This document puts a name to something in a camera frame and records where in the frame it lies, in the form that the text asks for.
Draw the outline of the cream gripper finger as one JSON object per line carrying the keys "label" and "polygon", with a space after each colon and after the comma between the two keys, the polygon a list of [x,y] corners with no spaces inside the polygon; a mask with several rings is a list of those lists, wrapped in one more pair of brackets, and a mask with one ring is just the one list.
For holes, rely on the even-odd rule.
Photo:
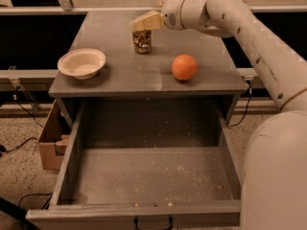
{"label": "cream gripper finger", "polygon": [[144,19],[146,17],[153,16],[156,13],[157,13],[157,11],[147,11],[147,12],[141,14],[141,15],[136,16],[134,19]]}
{"label": "cream gripper finger", "polygon": [[131,22],[131,29],[134,32],[160,30],[162,26],[163,17],[159,12],[144,19],[133,19]]}

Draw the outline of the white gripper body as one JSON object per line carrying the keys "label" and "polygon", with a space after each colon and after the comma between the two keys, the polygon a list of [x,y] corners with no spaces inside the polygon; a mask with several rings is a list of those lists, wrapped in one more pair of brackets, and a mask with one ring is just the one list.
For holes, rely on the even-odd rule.
{"label": "white gripper body", "polygon": [[170,30],[183,30],[181,8],[185,0],[167,0],[162,5],[161,13],[164,25]]}

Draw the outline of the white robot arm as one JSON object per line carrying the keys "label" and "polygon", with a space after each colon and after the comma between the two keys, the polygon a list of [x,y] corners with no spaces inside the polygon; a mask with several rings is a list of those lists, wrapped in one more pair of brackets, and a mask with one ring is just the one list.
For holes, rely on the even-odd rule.
{"label": "white robot arm", "polygon": [[241,230],[307,230],[307,61],[246,0],[166,0],[133,31],[192,29],[233,37],[275,111],[250,134],[242,164]]}

